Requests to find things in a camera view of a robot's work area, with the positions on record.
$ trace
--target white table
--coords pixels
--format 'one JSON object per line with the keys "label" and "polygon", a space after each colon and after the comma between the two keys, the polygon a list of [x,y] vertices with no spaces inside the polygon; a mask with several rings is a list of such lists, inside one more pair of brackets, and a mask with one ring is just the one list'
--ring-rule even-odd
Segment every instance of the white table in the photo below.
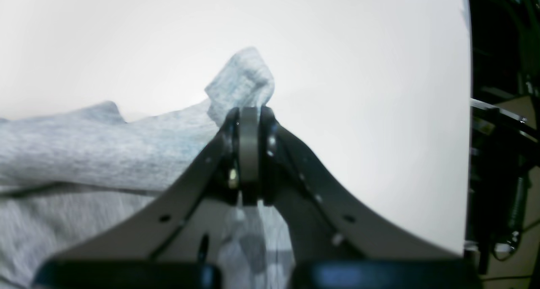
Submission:
{"label": "white table", "polygon": [[468,13],[468,0],[0,0],[0,116],[179,110],[253,45],[282,125],[373,210],[461,253]]}

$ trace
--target gray towel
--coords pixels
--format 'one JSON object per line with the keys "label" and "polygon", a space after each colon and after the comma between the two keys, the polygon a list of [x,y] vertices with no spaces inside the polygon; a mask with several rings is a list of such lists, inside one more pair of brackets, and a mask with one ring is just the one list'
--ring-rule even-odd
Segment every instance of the gray towel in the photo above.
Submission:
{"label": "gray towel", "polygon": [[[0,289],[28,287],[50,255],[129,218],[187,168],[235,106],[274,89],[256,49],[240,51],[185,110],[126,123],[112,102],[75,112],[0,119]],[[219,264],[227,288],[282,288],[294,263],[273,208],[234,208]]]}

